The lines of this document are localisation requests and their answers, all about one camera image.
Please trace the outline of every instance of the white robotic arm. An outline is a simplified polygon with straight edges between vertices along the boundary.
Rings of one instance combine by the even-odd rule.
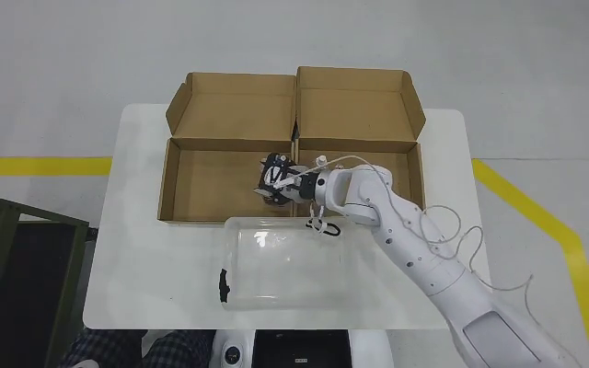
[[[315,201],[371,226],[376,243],[444,316],[467,366],[562,366],[542,330],[501,302],[453,257],[431,220],[392,191],[392,180],[382,167],[323,170]]]

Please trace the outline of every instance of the box lid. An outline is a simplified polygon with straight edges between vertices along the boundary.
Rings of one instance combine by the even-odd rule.
[[[296,83],[302,144],[323,138],[415,142],[425,123],[411,77],[402,70],[301,66]]]
[[[293,75],[189,73],[167,112],[175,138],[290,141]]]

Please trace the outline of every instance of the yellow floor line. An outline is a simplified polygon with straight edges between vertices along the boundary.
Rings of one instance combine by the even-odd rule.
[[[513,206],[525,218],[542,229],[546,234],[560,243],[567,262],[569,274],[581,317],[585,327],[585,334],[589,337],[589,265],[583,251],[581,238],[563,224],[558,218],[546,211],[539,204],[532,201],[521,190],[505,180],[482,161],[472,160],[475,178],[490,191]]]
[[[112,157],[0,157],[0,176],[104,176]]]

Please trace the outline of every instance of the clear plastic container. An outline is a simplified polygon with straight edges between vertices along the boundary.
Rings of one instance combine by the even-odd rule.
[[[320,235],[304,218],[232,217],[225,222],[227,310],[342,309],[356,289],[354,224],[326,221],[340,236]]]

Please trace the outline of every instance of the white table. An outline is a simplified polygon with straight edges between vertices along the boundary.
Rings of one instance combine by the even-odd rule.
[[[221,225],[157,221],[160,179],[169,130],[167,105],[130,105],[121,117],[87,299],[90,328],[445,328],[441,315],[377,247],[372,238],[357,262],[373,303],[355,310],[227,312],[219,302]],[[464,226],[480,224],[464,118],[455,110],[427,109],[420,135],[429,205],[456,209]],[[448,213],[435,213],[445,234]],[[463,262],[477,244],[465,244]],[[475,268],[489,277],[486,249]]]

